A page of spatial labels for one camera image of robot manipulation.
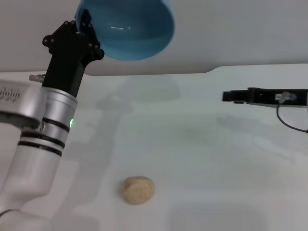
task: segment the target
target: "black cable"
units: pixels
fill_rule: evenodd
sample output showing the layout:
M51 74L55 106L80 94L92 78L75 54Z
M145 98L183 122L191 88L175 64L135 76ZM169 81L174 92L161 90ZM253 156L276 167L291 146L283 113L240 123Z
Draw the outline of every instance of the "black cable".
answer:
M278 101L277 102L277 110L276 110L276 114L277 114L277 117L278 119L280 120L280 122L282 122L284 125L286 125L288 128L291 128L293 130L296 130L296 131L301 131L301 132L304 132L304 133L308 133L308 130L303 130L303 129L299 129L299 128L295 128L291 125L288 125L286 122L284 122L281 117L279 116L279 108L280 108L280 102Z

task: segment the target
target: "white tabletop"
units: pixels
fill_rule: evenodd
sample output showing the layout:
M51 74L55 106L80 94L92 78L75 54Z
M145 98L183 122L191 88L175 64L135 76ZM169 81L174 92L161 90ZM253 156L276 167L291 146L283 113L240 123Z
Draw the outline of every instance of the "white tabletop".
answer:
M306 230L308 136L273 108L221 102L223 91L248 87L308 89L308 65L85 76L52 190L25 210L52 219L56 231ZM281 114L308 128L307 109ZM19 135L1 128L0 183ZM149 202L123 201L119 186L130 176L155 182Z

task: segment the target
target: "white wall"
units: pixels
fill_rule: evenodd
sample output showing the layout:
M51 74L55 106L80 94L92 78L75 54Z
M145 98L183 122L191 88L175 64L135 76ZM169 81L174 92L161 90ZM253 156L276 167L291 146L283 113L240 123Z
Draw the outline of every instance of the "white wall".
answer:
M2 0L0 71L46 70L41 41L73 19L79 0ZM91 75L206 72L221 65L305 63L306 0L173 0L176 34L155 57L125 62L104 58Z

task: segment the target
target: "blue bowl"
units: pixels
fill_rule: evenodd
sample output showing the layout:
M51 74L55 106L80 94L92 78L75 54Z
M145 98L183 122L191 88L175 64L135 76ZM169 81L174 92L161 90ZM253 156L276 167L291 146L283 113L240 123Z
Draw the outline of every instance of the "blue bowl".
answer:
M161 52L171 41L175 26L167 0L82 0L76 23L84 9L101 48L120 60L146 59Z

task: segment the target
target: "green indicator light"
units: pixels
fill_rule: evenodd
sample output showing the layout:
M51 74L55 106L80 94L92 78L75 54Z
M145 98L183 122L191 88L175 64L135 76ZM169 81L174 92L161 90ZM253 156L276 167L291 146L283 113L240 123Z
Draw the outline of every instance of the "green indicator light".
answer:
M69 122L69 127L72 128L73 125L74 125L74 119L71 119L71 122Z

